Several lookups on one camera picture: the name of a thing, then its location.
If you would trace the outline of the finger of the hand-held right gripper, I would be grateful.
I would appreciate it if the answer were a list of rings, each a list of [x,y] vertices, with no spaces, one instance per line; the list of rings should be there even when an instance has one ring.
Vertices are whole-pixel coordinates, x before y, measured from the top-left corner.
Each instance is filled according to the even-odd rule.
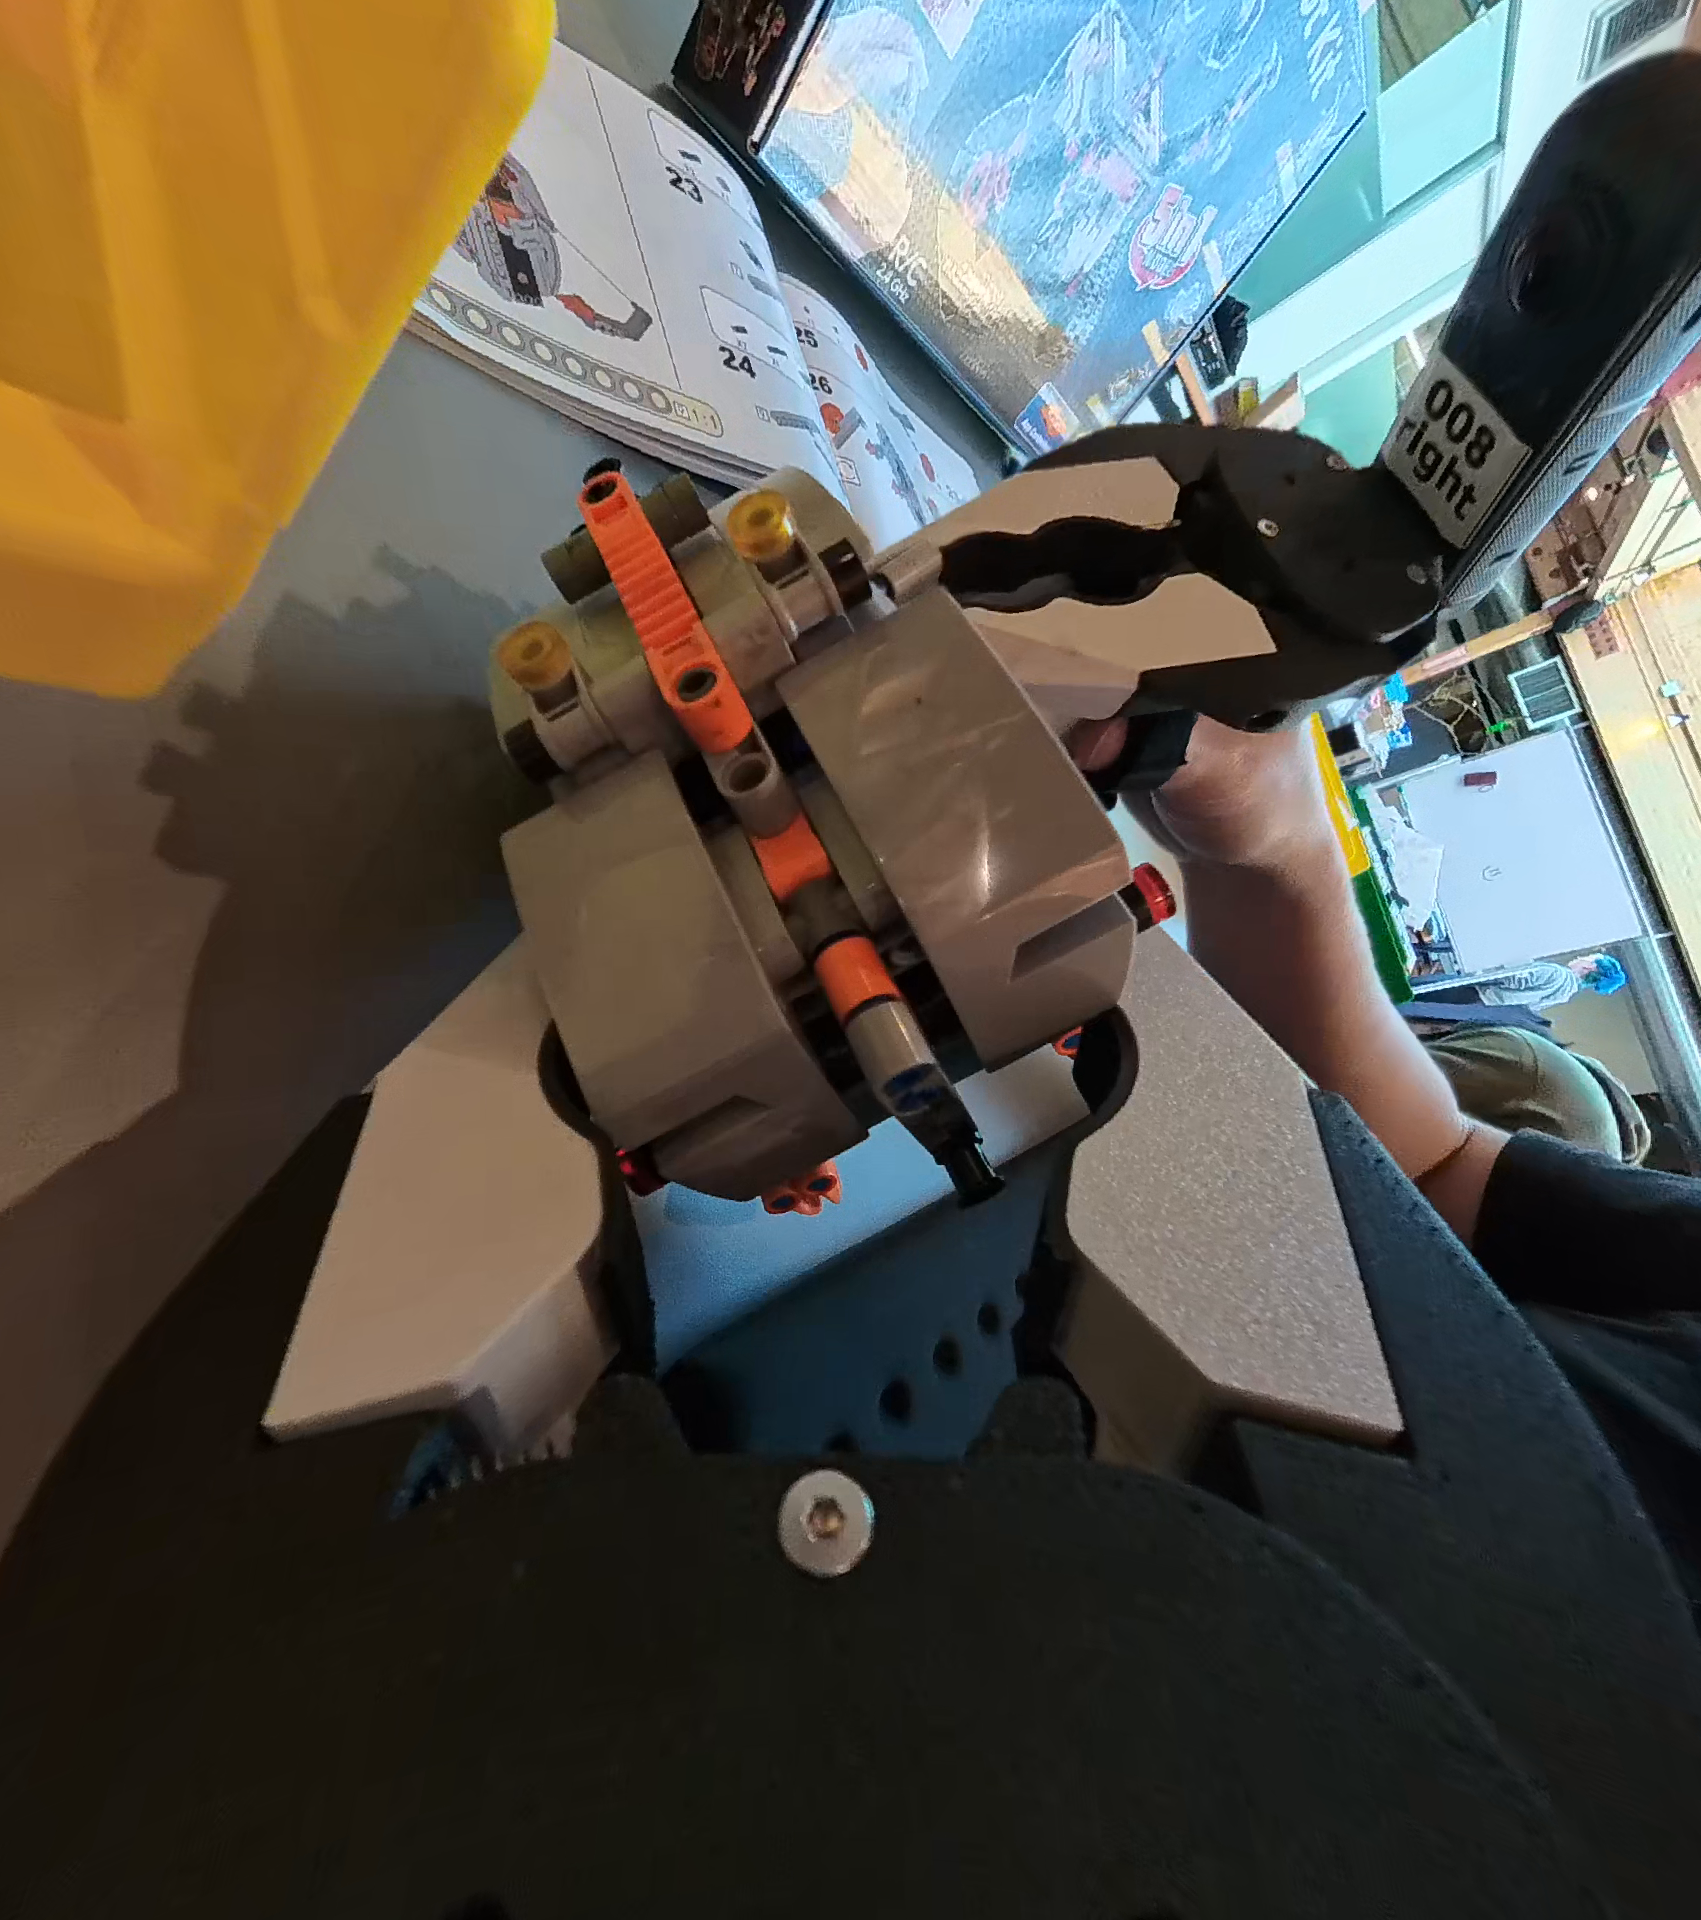
[[[970,607],[967,619],[1050,725],[1116,717],[1152,670],[1276,653],[1258,610],[1200,574],[1172,574],[1126,602],[1055,596],[1030,610]]]
[[[1137,587],[1167,553],[1180,485],[1152,456],[1028,466],[932,524],[947,587]]]

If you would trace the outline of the white cabinet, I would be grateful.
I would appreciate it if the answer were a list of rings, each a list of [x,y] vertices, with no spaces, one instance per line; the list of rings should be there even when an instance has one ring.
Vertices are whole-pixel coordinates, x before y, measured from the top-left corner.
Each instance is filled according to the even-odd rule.
[[[1409,826],[1439,848],[1435,910],[1455,972],[1505,974],[1651,935],[1581,733],[1440,763],[1397,794]]]

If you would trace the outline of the green plastic bin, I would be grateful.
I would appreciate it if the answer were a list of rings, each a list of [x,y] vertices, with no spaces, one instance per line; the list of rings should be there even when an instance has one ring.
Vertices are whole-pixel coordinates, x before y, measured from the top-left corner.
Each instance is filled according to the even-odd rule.
[[[1366,943],[1376,974],[1392,1004],[1411,998],[1409,957],[1403,929],[1390,906],[1390,892],[1376,866],[1357,796],[1343,780],[1332,743],[1320,717],[1310,717],[1308,739],[1315,752],[1316,777],[1332,823],[1350,896],[1364,924]]]

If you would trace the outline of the grey toy robot model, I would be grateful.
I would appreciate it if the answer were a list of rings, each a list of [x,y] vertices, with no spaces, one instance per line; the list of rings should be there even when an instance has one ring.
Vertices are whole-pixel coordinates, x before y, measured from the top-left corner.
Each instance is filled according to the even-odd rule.
[[[635,1192],[813,1217],[880,1125],[962,1206],[962,1086],[1112,1011],[1167,885],[950,599],[898,600],[803,468],[707,506],[605,460],[489,693],[566,1089]]]

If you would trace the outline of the black perforated board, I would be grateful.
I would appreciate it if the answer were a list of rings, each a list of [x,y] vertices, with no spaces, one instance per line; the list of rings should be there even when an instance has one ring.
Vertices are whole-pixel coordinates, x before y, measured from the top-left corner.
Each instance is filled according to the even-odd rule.
[[[958,1459],[1026,1356],[1056,1160],[1032,1151],[1000,1197],[941,1198],[856,1244],[820,1217],[658,1229],[656,1374],[691,1447]]]

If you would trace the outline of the person's right forearm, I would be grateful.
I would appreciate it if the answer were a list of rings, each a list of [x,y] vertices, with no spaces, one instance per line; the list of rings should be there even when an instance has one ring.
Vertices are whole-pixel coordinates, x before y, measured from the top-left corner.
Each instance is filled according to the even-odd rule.
[[[1199,966],[1472,1246],[1509,1136],[1465,1115],[1392,1009],[1328,821],[1310,812],[1249,856],[1184,855],[1180,870]]]

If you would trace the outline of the person's right hand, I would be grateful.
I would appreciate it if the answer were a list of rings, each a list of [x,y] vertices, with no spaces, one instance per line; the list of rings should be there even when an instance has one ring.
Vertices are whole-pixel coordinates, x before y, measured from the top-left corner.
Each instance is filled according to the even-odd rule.
[[[1197,896],[1212,885],[1320,891],[1346,879],[1315,733],[1240,733],[1199,718],[1180,767],[1119,806]]]

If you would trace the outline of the open instruction booklet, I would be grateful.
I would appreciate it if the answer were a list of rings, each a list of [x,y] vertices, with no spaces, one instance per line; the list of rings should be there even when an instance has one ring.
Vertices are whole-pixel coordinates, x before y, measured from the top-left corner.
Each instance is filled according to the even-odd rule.
[[[880,550],[980,492],[718,149],[562,45],[411,328],[692,477],[798,468]]]

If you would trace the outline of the yellow plastic bin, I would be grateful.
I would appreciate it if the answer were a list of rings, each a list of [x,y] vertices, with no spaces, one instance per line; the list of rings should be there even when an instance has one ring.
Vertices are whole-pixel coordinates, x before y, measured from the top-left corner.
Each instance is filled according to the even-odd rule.
[[[235,609],[547,71],[539,3],[0,3],[0,679]]]

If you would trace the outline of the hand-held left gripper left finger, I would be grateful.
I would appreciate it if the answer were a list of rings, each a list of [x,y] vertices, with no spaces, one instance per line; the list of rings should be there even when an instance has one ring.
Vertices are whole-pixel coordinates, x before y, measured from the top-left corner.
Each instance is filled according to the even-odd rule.
[[[544,1086],[549,1033],[527,952],[502,952],[377,1074],[270,1439],[444,1415],[541,1448],[618,1356],[601,1162]]]

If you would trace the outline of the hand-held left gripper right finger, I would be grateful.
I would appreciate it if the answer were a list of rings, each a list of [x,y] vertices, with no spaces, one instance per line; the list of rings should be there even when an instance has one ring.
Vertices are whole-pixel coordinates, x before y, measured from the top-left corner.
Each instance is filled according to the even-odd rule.
[[[1045,1229],[1092,1462],[1187,1478],[1232,1422],[1394,1452],[1405,1417],[1308,1079],[1167,930],[1137,937],[1076,1072]]]

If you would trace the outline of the dark blue toy set box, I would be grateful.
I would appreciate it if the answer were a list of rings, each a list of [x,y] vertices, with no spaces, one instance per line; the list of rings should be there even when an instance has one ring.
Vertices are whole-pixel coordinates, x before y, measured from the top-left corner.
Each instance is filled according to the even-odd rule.
[[[670,82],[1035,458],[1150,396],[1370,53],[1352,3],[705,3]]]

